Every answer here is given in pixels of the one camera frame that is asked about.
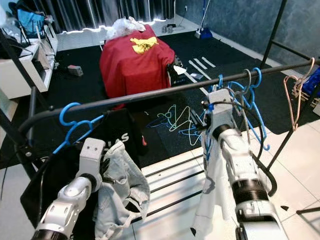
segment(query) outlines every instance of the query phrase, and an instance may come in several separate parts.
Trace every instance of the red cloth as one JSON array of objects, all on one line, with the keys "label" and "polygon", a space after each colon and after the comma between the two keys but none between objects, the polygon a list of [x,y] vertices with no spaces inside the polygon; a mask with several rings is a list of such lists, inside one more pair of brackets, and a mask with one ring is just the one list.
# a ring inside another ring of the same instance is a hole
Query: red cloth
[{"label": "red cloth", "polygon": [[146,31],[108,41],[100,58],[100,71],[109,98],[148,92],[170,87],[167,64],[173,63],[175,52],[163,41],[143,54],[134,51],[131,38],[149,39],[155,33],[149,25]]}]

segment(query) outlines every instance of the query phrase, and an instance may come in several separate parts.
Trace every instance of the black carpet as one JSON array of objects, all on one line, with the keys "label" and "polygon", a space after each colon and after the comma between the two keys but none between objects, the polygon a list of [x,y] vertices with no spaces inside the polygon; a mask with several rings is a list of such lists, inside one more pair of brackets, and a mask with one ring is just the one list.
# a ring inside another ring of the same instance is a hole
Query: black carpet
[{"label": "black carpet", "polygon": [[[215,68],[205,71],[211,78],[215,78],[219,74],[225,76],[237,74],[245,68],[252,69],[260,64],[259,60],[253,59],[214,38],[197,39],[194,37],[194,32],[162,36],[160,39],[176,52],[182,60],[184,67],[188,69],[188,73],[197,73],[197,70],[188,63],[193,58],[200,60],[201,57],[205,57],[216,65]],[[55,108],[61,108],[70,102],[84,104],[106,99],[107,96],[99,69],[100,55],[101,50],[98,46],[58,52],[56,57],[62,66],[81,66],[84,75],[75,77],[60,70],[54,71],[49,91],[43,94],[48,104],[53,105]],[[281,134],[290,128],[288,103],[282,84],[283,78],[284,75],[282,73],[264,75],[260,87],[256,90],[256,104],[260,109],[265,125],[275,134]],[[241,80],[244,85],[247,83],[246,81],[248,80]],[[27,118],[29,99],[30,97],[28,96],[20,99],[12,120],[14,126],[20,126]],[[172,105],[176,105],[178,116],[186,106],[190,106],[198,114],[201,114],[201,101],[203,99],[204,94],[202,91],[194,89],[127,105],[127,108],[138,122],[150,149],[140,159],[142,167],[200,147],[199,142],[195,146],[191,146],[189,137],[178,133],[179,130],[187,129],[189,127],[188,124],[173,132],[170,132],[165,125],[151,128],[146,126],[157,119],[157,114],[166,113]],[[36,112],[43,111],[43,108],[39,104],[37,106]],[[71,117],[77,120],[90,120],[105,110],[102,107],[71,114]],[[182,119],[185,121],[188,119],[188,116],[184,114]],[[309,109],[300,125],[317,119],[319,117]],[[34,128],[34,145],[39,148],[42,156],[47,156],[63,141],[64,135],[64,133],[59,131],[53,120],[45,120]],[[192,142],[196,139],[196,136],[191,137]],[[13,144],[8,136],[6,136],[1,148],[0,169],[7,166],[7,160],[13,154]],[[18,163],[18,160],[13,158],[9,165]]]}]

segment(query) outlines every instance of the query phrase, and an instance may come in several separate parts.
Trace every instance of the mop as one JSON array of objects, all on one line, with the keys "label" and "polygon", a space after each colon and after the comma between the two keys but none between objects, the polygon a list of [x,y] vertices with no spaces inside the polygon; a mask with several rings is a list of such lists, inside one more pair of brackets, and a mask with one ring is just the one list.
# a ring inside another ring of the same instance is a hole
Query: mop
[{"label": "mop", "polygon": [[203,14],[203,18],[202,18],[200,27],[199,27],[199,29],[195,32],[195,35],[194,35],[194,36],[195,36],[197,39],[212,38],[212,34],[211,34],[210,30],[209,30],[207,27],[203,28],[204,20],[205,20],[205,17],[206,17],[207,10],[208,10],[208,7],[209,7],[210,2],[211,2],[211,0],[208,1],[208,4],[206,5],[206,8],[205,8],[205,11],[204,11],[204,14]]}]

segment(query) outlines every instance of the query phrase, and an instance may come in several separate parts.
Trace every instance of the white tape strip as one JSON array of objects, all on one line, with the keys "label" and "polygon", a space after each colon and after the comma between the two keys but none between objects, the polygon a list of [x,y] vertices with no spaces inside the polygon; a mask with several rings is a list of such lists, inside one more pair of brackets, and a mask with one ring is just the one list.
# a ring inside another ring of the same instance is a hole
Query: white tape strip
[{"label": "white tape strip", "polygon": [[205,65],[203,65],[197,58],[194,58],[195,62],[199,64],[200,67],[202,67],[204,70],[208,69]]},{"label": "white tape strip", "polygon": [[194,64],[193,61],[189,60],[189,64],[191,64],[192,66],[194,66],[195,69],[197,69],[199,71],[199,73],[201,73],[203,76],[205,76],[208,80],[211,80],[211,78],[200,69],[200,67],[198,67],[197,65]]},{"label": "white tape strip", "polygon": [[202,57],[202,60],[205,61],[207,64],[209,64],[211,67],[215,68],[216,66],[209,62],[204,56]]},{"label": "white tape strip", "polygon": [[[197,83],[197,81],[192,76],[190,76],[189,73],[185,72],[184,74],[187,76],[188,79],[191,80],[191,82],[193,82],[195,84]],[[204,93],[204,95],[208,95],[209,94],[208,91],[205,90],[203,87],[200,87],[199,89]]]}]

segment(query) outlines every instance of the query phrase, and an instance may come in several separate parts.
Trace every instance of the gray curtain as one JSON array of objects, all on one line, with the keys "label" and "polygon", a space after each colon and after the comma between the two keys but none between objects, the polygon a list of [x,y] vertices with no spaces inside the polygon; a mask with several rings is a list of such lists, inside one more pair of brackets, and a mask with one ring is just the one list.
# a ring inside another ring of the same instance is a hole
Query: gray curtain
[{"label": "gray curtain", "polygon": [[56,33],[111,26],[119,18],[151,22],[174,17],[175,0],[33,0],[38,11],[52,15]]}]

